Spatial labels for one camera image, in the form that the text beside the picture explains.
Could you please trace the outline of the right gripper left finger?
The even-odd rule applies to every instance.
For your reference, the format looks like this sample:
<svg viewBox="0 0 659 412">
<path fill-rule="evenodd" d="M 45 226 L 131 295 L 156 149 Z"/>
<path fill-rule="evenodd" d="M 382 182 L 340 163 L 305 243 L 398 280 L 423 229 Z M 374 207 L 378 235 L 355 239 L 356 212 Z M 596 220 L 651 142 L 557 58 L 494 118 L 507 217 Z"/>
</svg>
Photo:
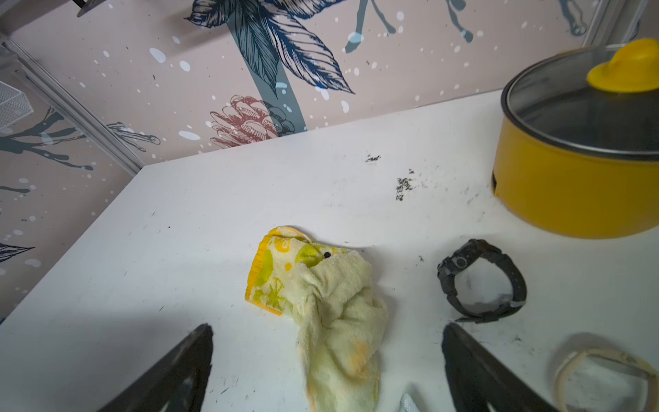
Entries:
<svg viewBox="0 0 659 412">
<path fill-rule="evenodd" d="M 199 411 L 212 368 L 213 329 L 201 324 L 103 411 Z"/>
</svg>

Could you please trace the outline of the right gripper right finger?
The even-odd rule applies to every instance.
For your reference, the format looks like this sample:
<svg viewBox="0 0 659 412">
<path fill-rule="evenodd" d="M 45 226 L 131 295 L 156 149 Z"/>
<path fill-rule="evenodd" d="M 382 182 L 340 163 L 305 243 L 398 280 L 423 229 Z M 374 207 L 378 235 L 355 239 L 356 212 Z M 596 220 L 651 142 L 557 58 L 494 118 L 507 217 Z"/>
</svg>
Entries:
<svg viewBox="0 0 659 412">
<path fill-rule="evenodd" d="M 555 410 L 458 324 L 444 328 L 442 351 L 457 411 Z"/>
</svg>

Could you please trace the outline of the black digital watch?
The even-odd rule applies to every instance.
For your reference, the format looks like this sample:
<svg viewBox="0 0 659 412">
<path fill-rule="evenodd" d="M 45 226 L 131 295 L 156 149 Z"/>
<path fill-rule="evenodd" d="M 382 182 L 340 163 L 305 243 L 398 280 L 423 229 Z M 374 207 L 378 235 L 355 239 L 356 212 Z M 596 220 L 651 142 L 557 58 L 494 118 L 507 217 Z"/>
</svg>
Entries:
<svg viewBox="0 0 659 412">
<path fill-rule="evenodd" d="M 485 240 L 471 239 L 438 265 L 446 300 L 457 323 L 486 324 L 518 313 L 528 289 L 512 259 Z"/>
</svg>

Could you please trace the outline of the yellow green frog towel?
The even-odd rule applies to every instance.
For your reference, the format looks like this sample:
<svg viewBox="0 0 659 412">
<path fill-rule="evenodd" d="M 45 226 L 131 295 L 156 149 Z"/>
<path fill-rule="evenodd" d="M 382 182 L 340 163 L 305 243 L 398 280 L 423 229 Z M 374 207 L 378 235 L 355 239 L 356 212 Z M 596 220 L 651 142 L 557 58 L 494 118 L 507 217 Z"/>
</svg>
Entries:
<svg viewBox="0 0 659 412">
<path fill-rule="evenodd" d="M 373 411 L 388 320 L 359 252 L 279 227 L 260 242 L 245 300 L 299 328 L 296 351 L 313 411 Z"/>
</svg>

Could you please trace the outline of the cream strap analog watch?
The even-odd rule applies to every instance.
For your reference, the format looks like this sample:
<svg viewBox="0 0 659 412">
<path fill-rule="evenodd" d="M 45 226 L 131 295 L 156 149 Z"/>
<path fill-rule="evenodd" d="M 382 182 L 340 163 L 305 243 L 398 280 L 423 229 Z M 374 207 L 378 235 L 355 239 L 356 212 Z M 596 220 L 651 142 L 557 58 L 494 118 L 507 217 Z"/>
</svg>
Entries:
<svg viewBox="0 0 659 412">
<path fill-rule="evenodd" d="M 617 348 L 568 352 L 550 382 L 559 411 L 658 410 L 658 370 Z"/>
</svg>

